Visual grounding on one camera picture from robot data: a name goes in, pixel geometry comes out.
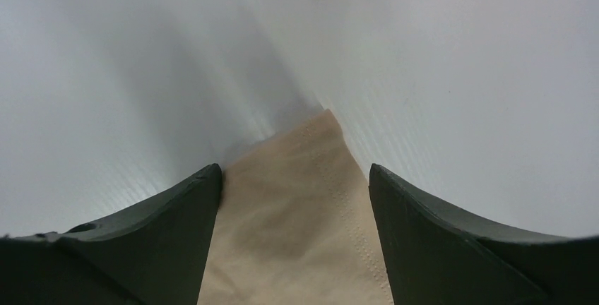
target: beige fabric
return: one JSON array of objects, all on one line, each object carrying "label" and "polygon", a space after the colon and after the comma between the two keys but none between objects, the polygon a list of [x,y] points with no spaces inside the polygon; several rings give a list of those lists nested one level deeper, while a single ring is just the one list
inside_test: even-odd
[{"label": "beige fabric", "polygon": [[392,304],[368,183],[330,111],[225,171],[198,304]]}]

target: white plastic panel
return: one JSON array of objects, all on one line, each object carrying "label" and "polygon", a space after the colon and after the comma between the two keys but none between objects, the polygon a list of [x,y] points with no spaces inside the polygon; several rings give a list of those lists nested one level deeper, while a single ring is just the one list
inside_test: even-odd
[{"label": "white plastic panel", "polygon": [[599,233],[599,0],[0,0],[0,232],[64,231],[331,108],[493,220]]}]

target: white corrugated plastic sheet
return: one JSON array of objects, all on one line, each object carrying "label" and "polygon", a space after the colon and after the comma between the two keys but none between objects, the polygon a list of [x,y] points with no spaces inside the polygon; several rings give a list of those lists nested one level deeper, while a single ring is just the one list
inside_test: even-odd
[{"label": "white corrugated plastic sheet", "polygon": [[361,168],[599,233],[599,0],[0,0],[0,232],[64,231],[322,108]]}]

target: beige paper napkin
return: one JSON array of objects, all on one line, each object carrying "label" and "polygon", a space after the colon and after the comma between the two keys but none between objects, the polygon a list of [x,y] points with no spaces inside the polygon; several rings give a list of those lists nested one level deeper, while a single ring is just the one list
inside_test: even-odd
[{"label": "beige paper napkin", "polygon": [[368,182],[326,111],[225,170],[198,304],[392,304]]}]

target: tan paper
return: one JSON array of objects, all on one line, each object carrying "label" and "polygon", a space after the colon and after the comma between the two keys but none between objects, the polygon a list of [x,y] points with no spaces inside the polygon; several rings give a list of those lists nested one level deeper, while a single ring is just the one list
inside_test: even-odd
[{"label": "tan paper", "polygon": [[326,111],[225,170],[198,304],[392,304],[368,182]]}]

